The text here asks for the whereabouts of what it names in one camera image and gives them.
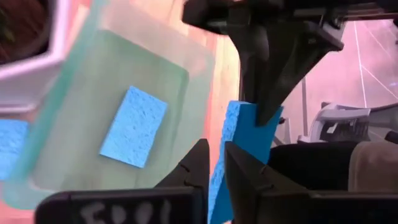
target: green plastic tray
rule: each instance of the green plastic tray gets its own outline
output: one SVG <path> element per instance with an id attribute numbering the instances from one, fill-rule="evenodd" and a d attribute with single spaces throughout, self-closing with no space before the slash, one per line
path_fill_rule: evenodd
<path id="1" fill-rule="evenodd" d="M 214 59 L 204 47 L 129 1 L 94 1 L 4 200 L 33 209 L 64 190 L 152 187 L 203 134 Z M 146 167 L 99 155 L 130 85 L 168 103 Z"/>

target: black plastic part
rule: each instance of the black plastic part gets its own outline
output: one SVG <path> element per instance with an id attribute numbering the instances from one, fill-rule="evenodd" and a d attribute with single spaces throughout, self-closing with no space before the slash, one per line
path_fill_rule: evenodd
<path id="1" fill-rule="evenodd" d="M 228 34 L 241 61 L 239 100 L 257 104 L 256 125 L 266 125 L 298 82 L 330 51 L 340 51 L 345 9 L 351 20 L 392 18 L 392 0 L 188 0 L 182 21 Z"/>
<path id="2" fill-rule="evenodd" d="M 193 187 L 97 192 L 63 192 L 43 201 L 35 223 L 195 223 L 202 224 L 203 194 Z"/>
<path id="3" fill-rule="evenodd" d="M 278 124 L 284 124 L 285 122 L 286 122 L 286 119 L 283 117 L 280 117 Z"/>
<path id="4" fill-rule="evenodd" d="M 137 222 L 140 217 L 155 224 L 205 224 L 209 166 L 209 145 L 201 139 L 155 188 L 57 193 L 37 207 L 35 223 L 147 223 Z"/>
<path id="5" fill-rule="evenodd" d="M 267 165 L 309 190 L 348 190 L 357 142 L 316 142 L 273 147 Z"/>
<path id="6" fill-rule="evenodd" d="M 336 126 L 332 133 L 328 130 Z M 345 121 L 325 121 L 322 127 L 320 140 L 326 142 L 337 141 L 370 141 L 369 138 L 369 121 L 364 118 L 348 119 Z"/>
<path id="7" fill-rule="evenodd" d="M 394 144 L 398 144 L 398 133 L 396 131 L 389 131 L 384 139 Z"/>
<path id="8" fill-rule="evenodd" d="M 235 224 L 398 223 L 398 194 L 307 190 L 231 142 L 225 150 Z"/>

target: blue sponge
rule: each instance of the blue sponge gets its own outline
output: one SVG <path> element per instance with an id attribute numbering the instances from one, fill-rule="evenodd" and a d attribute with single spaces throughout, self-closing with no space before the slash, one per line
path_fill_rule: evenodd
<path id="1" fill-rule="evenodd" d="M 209 224 L 221 224 L 233 219 L 231 201 L 224 178 L 225 142 L 234 142 L 266 164 L 281 113 L 282 108 L 279 108 L 266 126 L 257 128 L 255 127 L 256 105 L 239 101 L 229 102 L 221 137 L 220 158 L 211 177 L 209 188 Z"/>
<path id="2" fill-rule="evenodd" d="M 9 177 L 22 151 L 29 123 L 0 119 L 0 180 Z"/>
<path id="3" fill-rule="evenodd" d="M 143 168 L 167 103 L 130 86 L 100 154 Z"/>

